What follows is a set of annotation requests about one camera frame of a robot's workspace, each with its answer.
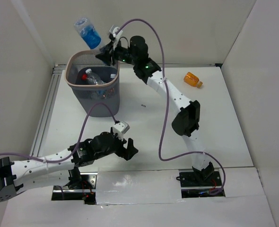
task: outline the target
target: white table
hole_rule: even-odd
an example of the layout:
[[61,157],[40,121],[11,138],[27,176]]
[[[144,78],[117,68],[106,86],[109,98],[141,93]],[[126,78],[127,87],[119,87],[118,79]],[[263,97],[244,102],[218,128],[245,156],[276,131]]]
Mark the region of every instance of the white table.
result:
[[[201,89],[184,83],[183,77],[189,71],[203,81]],[[200,102],[199,133],[206,151],[218,158],[224,167],[253,166],[220,68],[167,68],[166,77],[185,96]],[[95,161],[93,165],[83,167],[81,171],[191,168],[191,157],[170,162],[158,159],[157,151],[166,101],[139,80],[131,68],[120,71],[120,94],[120,110],[115,117],[130,125],[131,129],[125,136],[134,140],[134,146],[139,150],[138,154],[128,162],[116,155],[110,155]],[[39,155],[53,154],[75,144],[85,116],[84,109],[62,75],[46,143]],[[172,157],[187,151],[183,139],[171,127],[172,120],[173,116],[169,115],[163,157]],[[111,118],[89,118],[83,139],[109,131],[112,125]]]
[[[190,87],[183,82],[183,76],[188,71],[204,82],[202,89]],[[45,187],[29,190],[9,200],[1,226],[274,227],[266,196],[258,173],[252,167],[250,154],[220,69],[168,68],[166,76],[183,94],[192,100],[197,99],[201,104],[199,131],[206,151],[226,167],[225,197],[191,198],[169,204],[89,206],[83,205],[82,201],[51,201],[52,187]],[[126,136],[134,139],[139,153],[128,162],[116,155],[110,155],[82,168],[81,171],[191,168],[190,157],[166,163],[158,160],[157,149],[165,100],[137,79],[132,69],[121,70],[120,89],[121,106],[116,118],[130,124],[131,129]],[[74,144],[84,117],[85,111],[62,78],[46,143],[39,150],[39,155],[52,154]],[[89,118],[83,138],[91,138],[108,131],[112,124],[111,118]],[[164,157],[186,151],[182,139],[173,132],[170,124],[166,133],[166,138],[169,137],[170,142],[167,139],[163,146]],[[136,175],[140,176],[143,172],[146,171],[138,171]],[[152,176],[150,178],[152,184],[155,183],[155,187],[158,187],[159,179],[153,179]],[[165,190],[160,189],[159,192],[165,194]],[[140,201],[145,195],[137,190],[134,196]]]

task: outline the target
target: plastic bottle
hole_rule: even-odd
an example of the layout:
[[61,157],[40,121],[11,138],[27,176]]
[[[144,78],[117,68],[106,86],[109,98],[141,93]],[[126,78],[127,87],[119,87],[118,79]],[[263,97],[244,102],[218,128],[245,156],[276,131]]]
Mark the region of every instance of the plastic bottle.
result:
[[192,87],[200,88],[202,86],[202,82],[200,81],[200,79],[190,72],[186,74],[183,80]]
[[74,28],[91,50],[100,49],[104,46],[100,35],[87,17],[78,19],[78,21],[74,24]]
[[82,80],[86,80],[89,85],[105,84],[105,82],[103,82],[102,79],[91,69],[86,70],[86,74],[82,76]]

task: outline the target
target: white wall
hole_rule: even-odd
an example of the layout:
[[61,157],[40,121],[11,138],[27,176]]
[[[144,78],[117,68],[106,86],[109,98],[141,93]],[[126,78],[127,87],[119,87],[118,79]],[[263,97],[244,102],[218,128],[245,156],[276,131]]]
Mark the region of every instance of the white wall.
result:
[[279,227],[279,0],[257,0],[223,75]]
[[[0,0],[0,152],[28,154],[51,68],[9,0]],[[0,222],[6,203],[0,203]]]
[[[103,40],[112,24],[143,18],[158,31],[167,63],[223,63],[255,0],[23,0],[47,49],[57,63],[88,49],[73,24],[88,16]],[[161,62],[154,34],[133,23],[124,34],[143,36],[151,57]]]

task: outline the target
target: blue liquid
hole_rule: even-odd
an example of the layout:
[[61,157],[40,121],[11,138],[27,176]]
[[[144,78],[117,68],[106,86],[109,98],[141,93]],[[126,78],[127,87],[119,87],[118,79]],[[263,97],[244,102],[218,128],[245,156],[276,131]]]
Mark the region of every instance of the blue liquid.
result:
[[95,49],[102,40],[93,26],[83,28],[79,35],[91,49]]

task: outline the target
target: gray mesh basket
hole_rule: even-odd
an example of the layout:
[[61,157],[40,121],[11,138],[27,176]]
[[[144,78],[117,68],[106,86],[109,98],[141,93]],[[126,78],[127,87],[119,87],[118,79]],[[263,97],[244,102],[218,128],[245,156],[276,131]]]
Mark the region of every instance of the gray mesh basket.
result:
[[[106,65],[95,57],[97,53],[97,51],[90,50],[73,55],[66,67],[65,80],[86,112],[96,103],[105,103],[113,114],[117,114],[120,107],[120,66],[118,62],[113,66]],[[86,84],[81,77],[89,68],[99,75],[106,84]],[[113,80],[110,78],[111,74],[116,74]],[[105,106],[98,105],[90,116],[109,117],[111,115]]]

